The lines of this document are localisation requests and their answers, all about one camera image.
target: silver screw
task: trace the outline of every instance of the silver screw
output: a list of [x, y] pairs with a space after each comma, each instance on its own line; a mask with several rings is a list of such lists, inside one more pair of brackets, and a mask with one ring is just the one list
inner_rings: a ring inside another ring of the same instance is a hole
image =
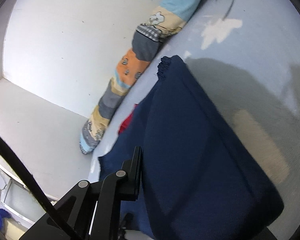
[[83, 188], [83, 187], [87, 187], [88, 186], [88, 182], [86, 180], [82, 180], [78, 183], [78, 186]]
[[117, 175], [118, 177], [123, 177], [123, 176], [126, 175], [126, 172], [125, 172], [125, 171], [117, 171], [117, 172], [116, 172], [116, 175]]

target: black cable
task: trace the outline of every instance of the black cable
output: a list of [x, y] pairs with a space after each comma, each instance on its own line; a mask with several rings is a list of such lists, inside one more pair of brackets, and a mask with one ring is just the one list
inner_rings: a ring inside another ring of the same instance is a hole
[[49, 214], [51, 219], [68, 235], [71, 240], [82, 240], [74, 229], [69, 226], [66, 221], [58, 214], [57, 210], [50, 203], [42, 189], [27, 168], [23, 165], [17, 155], [11, 150], [6, 142], [0, 137], [0, 156], [10, 165], [18, 177], [31, 191], [42, 208]]

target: light blue fabric patch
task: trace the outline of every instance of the light blue fabric patch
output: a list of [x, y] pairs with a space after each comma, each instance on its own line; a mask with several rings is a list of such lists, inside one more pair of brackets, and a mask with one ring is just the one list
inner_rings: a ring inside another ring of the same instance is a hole
[[188, 21], [200, 0], [162, 0], [160, 6]]
[[129, 89], [130, 86], [127, 85], [126, 83], [122, 82], [119, 78], [119, 74], [117, 72], [117, 70], [114, 71], [114, 76], [115, 76], [115, 81], [117, 82], [117, 84], [120, 86], [120, 87], [123, 87], [123, 88], [127, 88]]
[[83, 137], [83, 134], [81, 133], [80, 135], [80, 145], [81, 147], [83, 148], [83, 150], [85, 150], [85, 152], [89, 153], [89, 152], [92, 152], [94, 148], [90, 147], [86, 140], [84, 139]]

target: light blue bed sheet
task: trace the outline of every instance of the light blue bed sheet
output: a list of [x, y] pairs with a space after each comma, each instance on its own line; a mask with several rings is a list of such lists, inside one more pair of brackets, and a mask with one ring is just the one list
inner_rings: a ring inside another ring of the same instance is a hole
[[257, 161], [265, 160], [261, 166], [285, 203], [269, 229], [289, 239], [300, 224], [300, 15], [289, 0], [204, 0], [123, 101], [93, 153], [89, 180], [98, 181], [98, 156], [111, 149], [121, 122], [156, 83], [160, 58], [173, 55], [185, 60], [236, 132], [245, 118], [264, 131], [267, 143], [254, 145], [248, 134], [243, 144], [261, 149]]

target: blue blanket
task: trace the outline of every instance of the blue blanket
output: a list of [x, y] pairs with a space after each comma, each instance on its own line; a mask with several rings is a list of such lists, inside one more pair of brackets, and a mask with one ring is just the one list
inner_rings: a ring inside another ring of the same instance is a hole
[[180, 57], [162, 58], [158, 78], [99, 158], [100, 180], [141, 146], [139, 199], [121, 207], [135, 229], [160, 240], [251, 238], [281, 214], [280, 195]]

